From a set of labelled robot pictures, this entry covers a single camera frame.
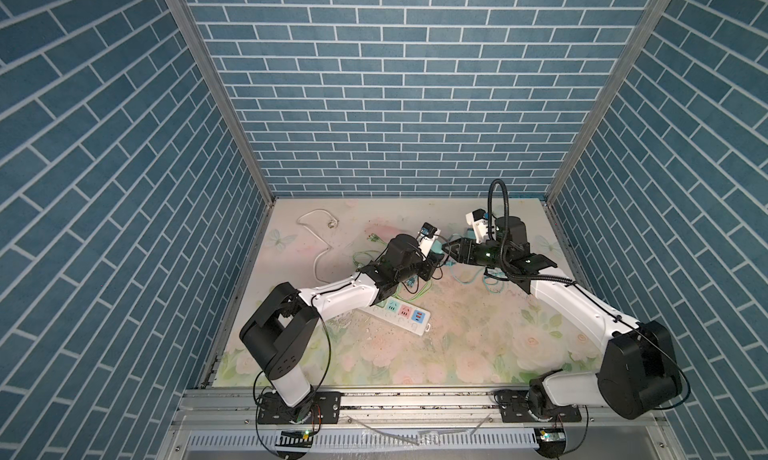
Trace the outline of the white multicolour power strip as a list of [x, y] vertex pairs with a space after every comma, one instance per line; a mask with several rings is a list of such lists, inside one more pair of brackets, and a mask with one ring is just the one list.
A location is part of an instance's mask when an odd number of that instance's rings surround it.
[[361, 308], [361, 311], [417, 336], [423, 336], [431, 328], [430, 312], [397, 298], [389, 298], [376, 305]]

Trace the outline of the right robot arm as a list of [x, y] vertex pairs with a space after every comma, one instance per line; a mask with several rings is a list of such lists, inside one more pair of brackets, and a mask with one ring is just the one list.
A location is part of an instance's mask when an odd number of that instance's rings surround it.
[[504, 217], [499, 226], [481, 219], [472, 226], [474, 237], [450, 240], [442, 251], [457, 263], [501, 271], [504, 280], [555, 309], [600, 350], [596, 369], [556, 370], [531, 380], [527, 401], [534, 416], [547, 421], [558, 408], [582, 405], [608, 407], [633, 420], [688, 399], [690, 384], [663, 325], [623, 314], [566, 277], [554, 261], [532, 253], [519, 218]]

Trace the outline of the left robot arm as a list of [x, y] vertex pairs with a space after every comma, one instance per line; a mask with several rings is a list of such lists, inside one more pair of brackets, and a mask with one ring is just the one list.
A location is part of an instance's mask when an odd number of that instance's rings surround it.
[[316, 326], [387, 301], [413, 277], [430, 280], [444, 258], [442, 251], [432, 250], [438, 235], [426, 228], [417, 237], [399, 234], [373, 261], [328, 285], [297, 289], [283, 282], [274, 287], [239, 332], [277, 397], [258, 397], [257, 405], [278, 406], [291, 415], [291, 423], [317, 413], [313, 403], [320, 386], [311, 384], [299, 366]]

